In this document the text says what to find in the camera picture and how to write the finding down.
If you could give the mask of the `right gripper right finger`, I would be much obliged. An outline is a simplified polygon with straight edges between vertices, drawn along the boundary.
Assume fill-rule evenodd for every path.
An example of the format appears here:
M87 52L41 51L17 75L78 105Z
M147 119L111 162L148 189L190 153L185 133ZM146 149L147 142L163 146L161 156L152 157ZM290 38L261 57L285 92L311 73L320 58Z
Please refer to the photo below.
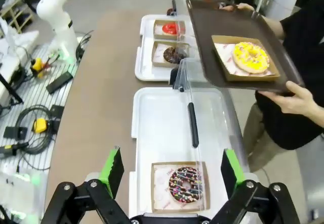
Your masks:
M286 185L265 187L246 179L234 150L223 151L221 173L228 201L211 223L240 223L247 212L257 213L262 223L300 223Z

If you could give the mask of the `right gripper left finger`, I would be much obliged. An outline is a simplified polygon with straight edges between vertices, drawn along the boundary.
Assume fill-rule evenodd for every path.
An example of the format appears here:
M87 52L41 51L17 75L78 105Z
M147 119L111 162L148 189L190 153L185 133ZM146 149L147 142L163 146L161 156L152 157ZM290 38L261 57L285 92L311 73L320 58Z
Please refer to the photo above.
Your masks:
M103 223L129 223L115 198L124 173L120 147L109 153L98 178L79 186L61 182L44 213L44 223L80 223L85 213L96 211Z

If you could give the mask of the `person's left hand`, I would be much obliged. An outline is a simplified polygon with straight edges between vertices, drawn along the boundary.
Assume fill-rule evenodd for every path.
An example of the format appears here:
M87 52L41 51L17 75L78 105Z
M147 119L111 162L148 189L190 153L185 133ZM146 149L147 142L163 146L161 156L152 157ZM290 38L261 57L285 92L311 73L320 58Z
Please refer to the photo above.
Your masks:
M284 97L272 92L259 91L259 93L279 105L283 113L300 114L313 122L323 120L323 107L314 101L308 89L292 81L287 81L286 87L294 94L292 97Z

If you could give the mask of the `person's right hand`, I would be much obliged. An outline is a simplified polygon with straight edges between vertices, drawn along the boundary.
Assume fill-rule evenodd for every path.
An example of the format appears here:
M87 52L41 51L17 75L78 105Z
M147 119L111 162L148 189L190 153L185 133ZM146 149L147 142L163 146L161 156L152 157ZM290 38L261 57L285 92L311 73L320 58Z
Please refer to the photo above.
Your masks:
M221 8L222 10L226 10L226 11L234 11L236 9L239 10L249 10L249 11L254 11L254 7L252 7L249 4L245 4L245 3L240 3L238 5L230 5L230 6L225 6Z

